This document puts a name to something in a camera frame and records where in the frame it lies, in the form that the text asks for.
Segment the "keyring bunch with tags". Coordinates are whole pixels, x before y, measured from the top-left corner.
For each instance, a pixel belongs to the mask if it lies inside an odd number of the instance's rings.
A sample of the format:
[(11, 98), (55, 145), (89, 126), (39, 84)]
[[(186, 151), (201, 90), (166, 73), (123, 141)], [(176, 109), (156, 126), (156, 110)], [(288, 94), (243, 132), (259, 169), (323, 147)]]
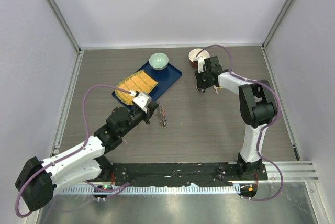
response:
[(154, 115), (157, 117), (160, 126), (162, 128), (165, 128), (167, 125), (166, 111), (161, 105), (159, 105), (158, 108), (155, 110)]

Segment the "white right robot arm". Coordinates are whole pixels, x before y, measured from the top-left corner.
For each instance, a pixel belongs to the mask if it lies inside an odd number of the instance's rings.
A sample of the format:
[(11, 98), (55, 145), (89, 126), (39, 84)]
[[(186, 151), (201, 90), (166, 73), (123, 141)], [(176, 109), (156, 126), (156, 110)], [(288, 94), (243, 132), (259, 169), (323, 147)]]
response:
[(277, 97), (267, 80), (251, 80), (222, 69), (218, 57), (198, 58), (197, 89), (227, 89), (239, 96), (240, 115), (245, 123), (244, 142), (238, 154), (236, 172), (244, 180), (261, 170), (262, 144), (267, 128), (278, 113)]

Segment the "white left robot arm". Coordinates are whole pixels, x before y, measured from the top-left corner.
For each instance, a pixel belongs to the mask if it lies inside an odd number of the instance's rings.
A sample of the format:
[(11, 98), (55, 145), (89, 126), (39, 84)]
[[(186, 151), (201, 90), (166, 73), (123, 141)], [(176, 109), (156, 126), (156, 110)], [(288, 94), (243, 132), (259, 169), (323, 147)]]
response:
[(122, 138), (139, 123), (149, 124), (158, 106), (158, 102), (149, 102), (145, 109), (137, 104), (131, 110), (116, 107), (87, 141), (44, 160), (30, 158), (15, 182), (19, 192), (15, 205), (23, 200), (29, 212), (34, 212), (67, 187), (94, 179), (107, 181), (112, 164), (104, 155), (116, 149)]

